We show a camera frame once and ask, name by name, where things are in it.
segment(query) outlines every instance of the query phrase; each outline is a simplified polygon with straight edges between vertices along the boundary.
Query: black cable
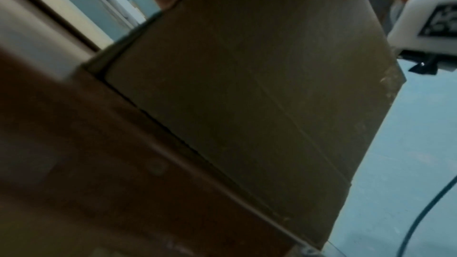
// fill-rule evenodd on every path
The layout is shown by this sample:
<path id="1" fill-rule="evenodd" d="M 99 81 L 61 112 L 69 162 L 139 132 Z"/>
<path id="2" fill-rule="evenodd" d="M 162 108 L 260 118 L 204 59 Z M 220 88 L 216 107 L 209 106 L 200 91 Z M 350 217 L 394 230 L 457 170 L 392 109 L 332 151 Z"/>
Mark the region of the black cable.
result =
<path id="1" fill-rule="evenodd" d="M 411 227 L 409 227 L 408 233 L 406 234 L 405 238 L 403 238 L 403 242 L 401 242 L 400 248 L 397 252 L 397 257 L 403 257 L 405 253 L 406 247 L 408 246 L 409 240 L 411 236 L 413 236 L 414 231 L 419 226 L 420 222 L 424 219 L 424 217 L 430 212 L 430 210 L 441 200 L 441 198 L 449 192 L 450 189 L 457 183 L 457 176 L 455 176 L 439 193 L 436 195 L 433 200 L 428 203 L 428 205 L 420 212 L 419 216 L 417 216 L 416 220 L 414 220 Z"/>

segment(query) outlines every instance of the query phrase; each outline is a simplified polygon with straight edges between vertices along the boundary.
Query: cable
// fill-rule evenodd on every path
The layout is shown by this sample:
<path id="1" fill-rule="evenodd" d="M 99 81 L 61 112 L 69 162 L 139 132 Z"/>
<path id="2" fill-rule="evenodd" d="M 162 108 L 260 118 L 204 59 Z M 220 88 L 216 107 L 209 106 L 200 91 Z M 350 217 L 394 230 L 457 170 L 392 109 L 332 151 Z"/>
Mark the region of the cable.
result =
<path id="1" fill-rule="evenodd" d="M 441 198 L 449 192 L 450 189 L 457 183 L 457 176 L 455 176 L 439 193 L 436 195 L 430 203 L 420 212 L 419 216 L 417 216 L 416 220 L 414 220 L 411 227 L 409 227 L 408 233 L 406 234 L 405 238 L 403 238 L 403 242 L 401 242 L 400 248 L 398 248 L 397 257 L 403 257 L 405 253 L 406 247 L 408 246 L 409 240 L 411 236 L 413 236 L 414 231 L 419 226 L 420 222 L 424 219 L 424 217 L 430 212 L 430 210 L 441 200 Z"/>

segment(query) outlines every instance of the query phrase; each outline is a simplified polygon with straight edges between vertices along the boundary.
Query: cardboard box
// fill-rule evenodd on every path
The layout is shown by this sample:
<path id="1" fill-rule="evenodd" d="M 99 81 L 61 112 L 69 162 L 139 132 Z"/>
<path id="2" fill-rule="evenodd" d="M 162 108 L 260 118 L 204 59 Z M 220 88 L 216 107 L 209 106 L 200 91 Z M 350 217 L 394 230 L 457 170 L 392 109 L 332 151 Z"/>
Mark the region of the cardboard box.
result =
<path id="1" fill-rule="evenodd" d="M 318 247 L 405 81 L 367 0 L 182 0 L 87 68 Z"/>

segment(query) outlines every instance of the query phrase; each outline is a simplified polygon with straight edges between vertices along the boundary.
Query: wire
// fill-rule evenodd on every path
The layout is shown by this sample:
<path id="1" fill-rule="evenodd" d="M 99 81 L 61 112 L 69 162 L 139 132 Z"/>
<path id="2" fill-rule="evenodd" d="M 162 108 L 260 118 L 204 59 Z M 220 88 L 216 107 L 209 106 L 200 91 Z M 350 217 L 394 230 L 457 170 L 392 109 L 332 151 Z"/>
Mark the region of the wire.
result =
<path id="1" fill-rule="evenodd" d="M 427 204 L 427 206 L 420 212 L 419 216 L 417 216 L 416 220 L 414 220 L 411 227 L 409 227 L 408 233 L 406 234 L 405 238 L 403 238 L 403 242 L 401 242 L 400 248 L 397 251 L 397 257 L 403 257 L 405 253 L 406 247 L 408 246 L 409 240 L 411 236 L 413 236 L 414 231 L 419 226 L 420 222 L 424 219 L 424 217 L 430 212 L 430 210 L 441 200 L 441 198 L 449 192 L 450 189 L 457 183 L 457 176 L 455 176 L 434 198 Z"/>

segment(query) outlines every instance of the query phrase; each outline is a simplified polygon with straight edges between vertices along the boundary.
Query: brown cardboard box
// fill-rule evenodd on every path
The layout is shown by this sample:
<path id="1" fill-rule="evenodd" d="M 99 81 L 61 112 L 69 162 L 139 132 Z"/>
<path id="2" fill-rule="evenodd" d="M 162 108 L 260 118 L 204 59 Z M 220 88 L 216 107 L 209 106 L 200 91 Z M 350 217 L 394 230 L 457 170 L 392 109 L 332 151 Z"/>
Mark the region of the brown cardboard box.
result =
<path id="1" fill-rule="evenodd" d="M 405 81 L 367 0 L 182 0 L 87 67 L 318 247 Z"/>

